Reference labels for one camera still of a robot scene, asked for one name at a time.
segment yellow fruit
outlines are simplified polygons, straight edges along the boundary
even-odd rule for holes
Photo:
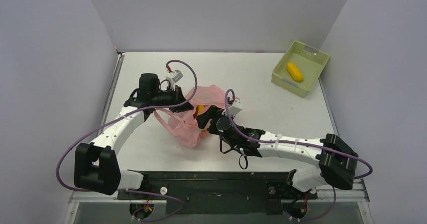
[[[289,62],[286,64],[286,70],[291,75],[292,79],[297,82],[302,82],[304,80],[304,76],[301,73],[300,69],[294,63]]]

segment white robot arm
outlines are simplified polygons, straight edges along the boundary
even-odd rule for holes
[[[139,127],[153,112],[153,109],[129,113],[146,106],[168,106],[185,101],[181,88],[175,85],[175,79],[180,73],[168,77],[172,84],[167,90],[160,90],[160,82],[155,74],[143,74],[139,80],[139,88],[125,102],[118,117],[124,117],[105,129],[89,144],[80,143],[75,154],[74,184],[77,187],[111,195],[116,190],[134,189],[143,190],[143,174],[131,170],[121,170],[117,162],[117,154],[133,131]],[[180,112],[193,109],[189,103],[171,111]],[[240,99],[229,102],[229,113],[235,117],[242,110]],[[302,141],[316,146],[326,146],[357,157],[357,154],[334,134],[328,134],[324,139],[299,139],[281,136],[261,129],[252,129],[242,126],[237,128],[252,139],[268,141],[259,144],[249,141],[239,135],[232,127],[226,111],[211,106],[204,114],[197,116],[200,129],[206,129],[211,134],[220,136],[227,143],[230,150],[237,151],[247,162],[247,156],[279,157],[309,163],[312,167],[292,170],[288,174],[288,185],[304,193],[315,190],[316,187],[330,184],[339,189],[352,189],[356,160],[329,153],[312,146],[297,144]]]

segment black motor joint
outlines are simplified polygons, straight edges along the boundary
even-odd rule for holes
[[[185,102],[185,97],[180,86],[174,89],[167,87],[166,90],[160,89],[160,80],[156,74],[146,73],[139,78],[139,88],[136,89],[136,97],[130,98],[124,103],[124,106],[133,106],[137,108],[147,106],[171,106]],[[190,103],[185,103],[179,107],[171,107],[172,112],[184,112],[193,110]],[[144,110],[144,115],[148,117],[154,109]]]

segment pink plastic bag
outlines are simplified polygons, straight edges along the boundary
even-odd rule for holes
[[[185,96],[188,99],[193,93],[194,88]],[[209,132],[203,131],[198,128],[197,120],[194,114],[197,112],[197,106],[204,105],[205,108],[198,114],[205,113],[211,105],[215,105],[224,109],[224,95],[225,92],[219,87],[212,85],[209,87],[197,87],[196,94],[190,100],[194,106],[191,111],[173,113],[163,108],[156,109],[154,116],[172,135],[177,137],[178,141],[186,147],[196,147],[196,145],[203,139],[209,136]],[[170,116],[168,123],[162,119],[157,111],[164,112]]]

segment green basket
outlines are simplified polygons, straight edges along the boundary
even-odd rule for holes
[[[329,54],[313,49],[300,41],[294,41],[273,70],[271,82],[286,90],[305,97],[313,88],[323,68],[329,60]],[[304,76],[302,82],[296,82],[286,71],[286,64],[294,63]]]

